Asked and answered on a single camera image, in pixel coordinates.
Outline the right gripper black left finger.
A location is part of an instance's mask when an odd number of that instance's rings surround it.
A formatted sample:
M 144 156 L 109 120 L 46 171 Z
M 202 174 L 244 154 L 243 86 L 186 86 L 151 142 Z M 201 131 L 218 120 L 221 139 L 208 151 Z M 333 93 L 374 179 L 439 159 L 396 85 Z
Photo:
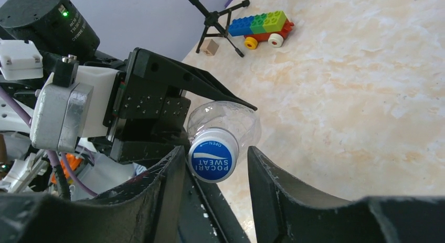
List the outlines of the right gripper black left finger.
M 1 195 L 1 242 L 175 242 L 185 151 L 93 199 Z

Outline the wooden cube near tripod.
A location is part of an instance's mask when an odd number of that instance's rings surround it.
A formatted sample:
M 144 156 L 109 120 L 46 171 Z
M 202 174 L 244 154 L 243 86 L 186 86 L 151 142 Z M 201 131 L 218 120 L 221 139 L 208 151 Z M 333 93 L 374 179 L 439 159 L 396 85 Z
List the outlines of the wooden cube near tripod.
M 200 51 L 206 56 L 214 56 L 219 48 L 219 45 L 213 39 L 206 39 L 203 41 Z

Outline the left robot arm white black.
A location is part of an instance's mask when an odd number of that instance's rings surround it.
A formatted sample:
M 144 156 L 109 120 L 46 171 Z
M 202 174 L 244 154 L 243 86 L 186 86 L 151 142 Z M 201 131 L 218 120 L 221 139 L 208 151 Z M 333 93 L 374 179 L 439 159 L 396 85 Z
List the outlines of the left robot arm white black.
M 99 52 L 99 37 L 70 0 L 7 0 L 1 6 L 1 35 L 33 41 L 50 58 L 48 68 L 55 66 L 57 55 L 73 54 L 84 68 L 118 72 L 100 119 L 107 129 L 115 121 L 122 125 L 112 130 L 109 142 L 102 134 L 91 141 L 121 164 L 154 164 L 175 146 L 189 150 L 183 127 L 190 107 L 187 91 L 246 104 L 209 72 L 149 50 L 136 48 L 123 61 Z

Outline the clear bottle white cap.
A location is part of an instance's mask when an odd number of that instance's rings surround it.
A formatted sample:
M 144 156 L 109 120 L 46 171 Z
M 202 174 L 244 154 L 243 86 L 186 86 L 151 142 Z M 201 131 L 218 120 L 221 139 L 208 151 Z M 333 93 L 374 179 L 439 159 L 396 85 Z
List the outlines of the clear bottle white cap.
M 230 101 L 213 101 L 197 107 L 189 115 L 187 133 L 191 142 L 210 128 L 221 128 L 234 135 L 239 146 L 239 155 L 249 146 L 258 144 L 261 138 L 261 122 L 256 111 Z

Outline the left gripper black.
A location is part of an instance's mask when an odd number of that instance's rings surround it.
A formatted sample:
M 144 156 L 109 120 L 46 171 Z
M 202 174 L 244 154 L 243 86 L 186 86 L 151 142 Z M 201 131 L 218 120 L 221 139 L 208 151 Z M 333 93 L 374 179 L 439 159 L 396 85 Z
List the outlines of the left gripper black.
M 152 51 L 135 48 L 118 89 L 110 157 L 118 163 L 156 163 L 174 147 L 190 148 L 184 122 L 190 100 L 184 90 L 214 101 L 230 101 L 254 111 L 211 73 Z

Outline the toy brick car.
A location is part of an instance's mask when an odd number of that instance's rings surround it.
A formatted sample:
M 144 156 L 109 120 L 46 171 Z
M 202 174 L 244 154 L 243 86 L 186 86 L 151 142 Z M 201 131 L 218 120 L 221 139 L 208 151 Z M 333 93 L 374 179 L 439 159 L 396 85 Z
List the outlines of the toy brick car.
M 284 11 L 252 15 L 232 20 L 228 33 L 232 37 L 243 36 L 244 45 L 255 50 L 259 43 L 267 42 L 273 48 L 280 48 L 295 26 Z

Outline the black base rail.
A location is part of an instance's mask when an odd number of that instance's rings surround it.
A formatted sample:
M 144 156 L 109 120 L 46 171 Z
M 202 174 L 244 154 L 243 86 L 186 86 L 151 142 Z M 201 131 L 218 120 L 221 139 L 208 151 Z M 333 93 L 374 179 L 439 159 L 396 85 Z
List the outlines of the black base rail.
M 220 188 L 186 167 L 177 242 L 250 242 Z

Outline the white blue bottle cap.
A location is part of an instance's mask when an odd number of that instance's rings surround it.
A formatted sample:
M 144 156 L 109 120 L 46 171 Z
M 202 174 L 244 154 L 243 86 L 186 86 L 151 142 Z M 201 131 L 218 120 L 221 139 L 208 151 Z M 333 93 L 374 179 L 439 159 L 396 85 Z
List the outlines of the white blue bottle cap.
M 222 128 L 208 128 L 193 140 L 188 165 L 199 180 L 219 183 L 232 175 L 238 157 L 239 145 L 232 133 Z

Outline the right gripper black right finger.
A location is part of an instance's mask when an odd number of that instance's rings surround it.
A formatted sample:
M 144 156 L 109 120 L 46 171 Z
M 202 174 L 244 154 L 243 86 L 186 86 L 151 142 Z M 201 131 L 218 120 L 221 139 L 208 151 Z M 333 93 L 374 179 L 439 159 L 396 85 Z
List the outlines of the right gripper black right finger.
M 325 193 L 248 148 L 248 176 L 258 242 L 444 242 L 443 196 Z

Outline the black microphone tripod stand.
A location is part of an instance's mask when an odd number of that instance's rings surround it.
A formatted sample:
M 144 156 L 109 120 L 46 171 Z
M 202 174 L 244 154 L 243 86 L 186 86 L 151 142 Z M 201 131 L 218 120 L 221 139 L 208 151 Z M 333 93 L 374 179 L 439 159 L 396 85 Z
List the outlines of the black microphone tripod stand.
M 234 47 L 235 52 L 242 58 L 244 57 L 244 54 L 241 52 L 241 50 L 236 47 L 233 42 L 229 39 L 228 35 L 228 29 L 229 29 L 229 25 L 230 25 L 230 19 L 231 19 L 231 14 L 233 11 L 243 8 L 243 7 L 248 7 L 250 5 L 250 0 L 243 0 L 241 3 L 226 8 L 222 11 L 213 11 L 210 12 L 201 2 L 200 0 L 188 0 L 192 5 L 194 5 L 204 16 L 205 16 L 205 20 L 204 20 L 204 30 L 203 33 L 200 37 L 200 41 L 198 43 L 198 46 L 196 48 L 196 53 L 200 53 L 200 48 L 202 46 L 202 44 L 204 43 L 205 38 L 208 37 L 221 37 L 221 38 L 225 38 L 226 40 L 229 41 L 229 43 Z M 219 23 L 219 18 L 223 15 L 227 15 L 227 22 L 226 22 L 226 26 L 222 26 Z

